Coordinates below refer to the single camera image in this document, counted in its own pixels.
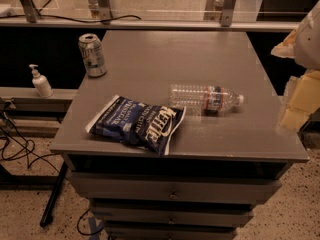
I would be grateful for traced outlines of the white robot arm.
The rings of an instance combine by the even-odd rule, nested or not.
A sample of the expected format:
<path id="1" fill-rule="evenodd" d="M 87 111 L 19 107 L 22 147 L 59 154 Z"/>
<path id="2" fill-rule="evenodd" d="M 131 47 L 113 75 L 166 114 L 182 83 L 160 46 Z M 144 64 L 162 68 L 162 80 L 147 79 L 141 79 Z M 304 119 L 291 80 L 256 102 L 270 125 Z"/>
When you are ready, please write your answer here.
<path id="1" fill-rule="evenodd" d="M 320 108 L 320 1 L 271 54 L 293 59 L 306 69 L 287 82 L 279 118 L 281 127 L 298 132 Z"/>

